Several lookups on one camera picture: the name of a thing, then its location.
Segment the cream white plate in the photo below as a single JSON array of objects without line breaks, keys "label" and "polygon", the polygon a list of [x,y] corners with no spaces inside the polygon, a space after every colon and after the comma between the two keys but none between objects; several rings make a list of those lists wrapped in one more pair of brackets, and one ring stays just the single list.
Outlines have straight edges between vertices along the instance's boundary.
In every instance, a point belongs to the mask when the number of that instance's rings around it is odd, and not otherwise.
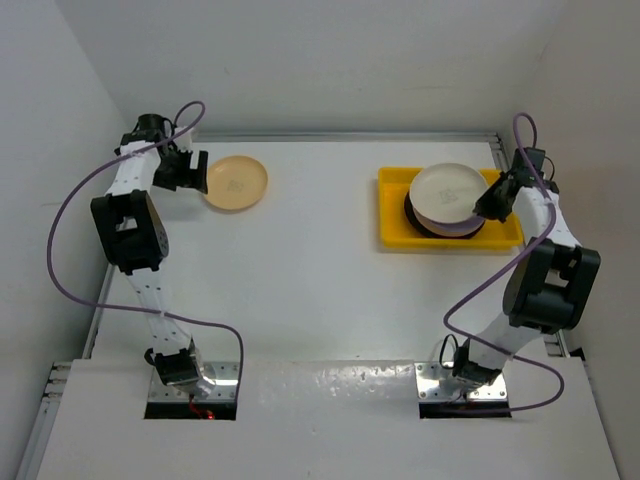
[{"label": "cream white plate", "polygon": [[414,210],[437,223],[460,223],[475,217],[476,201],[489,188],[484,176],[466,165],[440,163],[422,169],[412,180]]}]

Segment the orange plate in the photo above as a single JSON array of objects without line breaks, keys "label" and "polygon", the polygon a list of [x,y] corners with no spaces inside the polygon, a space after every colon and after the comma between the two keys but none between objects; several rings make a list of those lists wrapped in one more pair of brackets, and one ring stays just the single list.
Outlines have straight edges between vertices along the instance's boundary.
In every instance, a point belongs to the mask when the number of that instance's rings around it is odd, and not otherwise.
[{"label": "orange plate", "polygon": [[413,214],[420,225],[429,230],[431,233],[444,237],[450,235],[450,232],[446,228],[443,228],[440,224],[433,222],[427,217],[421,215],[417,210],[413,210]]},{"label": "orange plate", "polygon": [[214,162],[207,170],[206,203],[218,210],[236,212],[258,203],[266,194],[269,175],[253,157],[233,155]]}]

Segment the purple plate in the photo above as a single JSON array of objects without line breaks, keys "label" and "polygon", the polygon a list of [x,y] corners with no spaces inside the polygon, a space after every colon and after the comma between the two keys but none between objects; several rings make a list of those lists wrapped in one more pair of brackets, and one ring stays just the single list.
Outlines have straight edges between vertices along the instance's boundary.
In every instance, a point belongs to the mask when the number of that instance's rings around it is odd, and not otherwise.
[{"label": "purple plate", "polygon": [[430,220],[428,229],[437,235],[461,238],[475,235],[485,223],[485,219],[479,216],[472,216],[461,222],[443,223]]}]

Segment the steel plate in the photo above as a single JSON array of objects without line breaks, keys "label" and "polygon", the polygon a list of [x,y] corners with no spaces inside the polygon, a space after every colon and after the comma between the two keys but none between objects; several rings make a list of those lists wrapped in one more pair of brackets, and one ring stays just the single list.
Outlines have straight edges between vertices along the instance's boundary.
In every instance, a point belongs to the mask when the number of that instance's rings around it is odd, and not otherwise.
[{"label": "steel plate", "polygon": [[471,232],[465,235],[440,235],[440,234],[437,234],[436,232],[429,230],[428,228],[426,228],[424,225],[420,223],[420,221],[418,220],[414,212],[413,205],[409,198],[409,194],[405,195],[403,208],[404,208],[405,217],[408,220],[409,224],[421,237],[425,237],[425,238],[443,239],[443,240],[468,240],[476,236],[485,225],[485,220],[482,220],[480,225],[475,230],[472,230]]}]

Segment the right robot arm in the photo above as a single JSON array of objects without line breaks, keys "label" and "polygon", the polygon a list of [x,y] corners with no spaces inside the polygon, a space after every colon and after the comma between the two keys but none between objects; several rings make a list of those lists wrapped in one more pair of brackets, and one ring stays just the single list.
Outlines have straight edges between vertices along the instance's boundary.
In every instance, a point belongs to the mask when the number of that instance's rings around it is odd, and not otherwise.
[{"label": "right robot arm", "polygon": [[583,247],[560,209],[559,190],[542,172],[546,154],[516,150],[511,168],[476,201],[474,212],[504,222],[515,214],[527,241],[507,281],[501,312],[456,348],[451,376],[470,390],[492,384],[533,340],[571,330],[584,312],[600,254]]}]

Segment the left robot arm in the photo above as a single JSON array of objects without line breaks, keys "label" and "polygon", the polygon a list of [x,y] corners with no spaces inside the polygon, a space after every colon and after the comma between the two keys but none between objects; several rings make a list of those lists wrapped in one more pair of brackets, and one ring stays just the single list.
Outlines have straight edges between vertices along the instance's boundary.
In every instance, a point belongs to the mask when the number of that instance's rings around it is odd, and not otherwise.
[{"label": "left robot arm", "polygon": [[191,399],[204,399],[215,382],[205,373],[192,334],[166,315],[161,265],[169,254],[169,238],[150,190],[186,188],[206,194],[208,154],[199,152],[192,166],[191,134],[158,114],[140,116],[116,153],[128,158],[107,192],[90,205],[104,253],[148,311],[152,343],[145,357],[162,384]]}]

